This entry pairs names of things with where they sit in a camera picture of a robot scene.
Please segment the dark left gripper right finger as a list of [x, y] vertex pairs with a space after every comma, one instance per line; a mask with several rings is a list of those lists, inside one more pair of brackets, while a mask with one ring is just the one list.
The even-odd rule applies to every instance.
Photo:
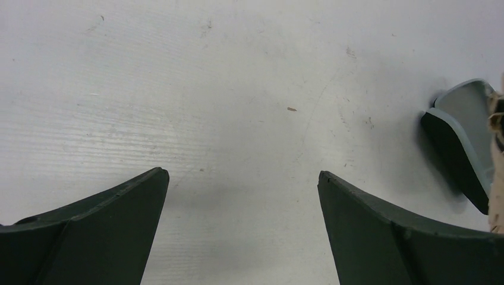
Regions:
[[328, 171], [318, 193], [341, 284], [502, 284], [503, 236], [436, 221]]

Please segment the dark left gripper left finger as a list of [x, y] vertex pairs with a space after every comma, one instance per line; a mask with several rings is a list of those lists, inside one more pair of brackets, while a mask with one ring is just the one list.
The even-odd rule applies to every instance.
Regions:
[[156, 167], [1, 226], [2, 284], [140, 284], [169, 185]]

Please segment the beige folding umbrella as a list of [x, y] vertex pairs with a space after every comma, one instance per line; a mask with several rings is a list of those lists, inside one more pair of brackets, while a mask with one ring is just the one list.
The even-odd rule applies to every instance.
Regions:
[[489, 194], [489, 227], [492, 233], [503, 234], [503, 76], [501, 92], [488, 95], [488, 126], [492, 133], [490, 153], [494, 165], [493, 182]]

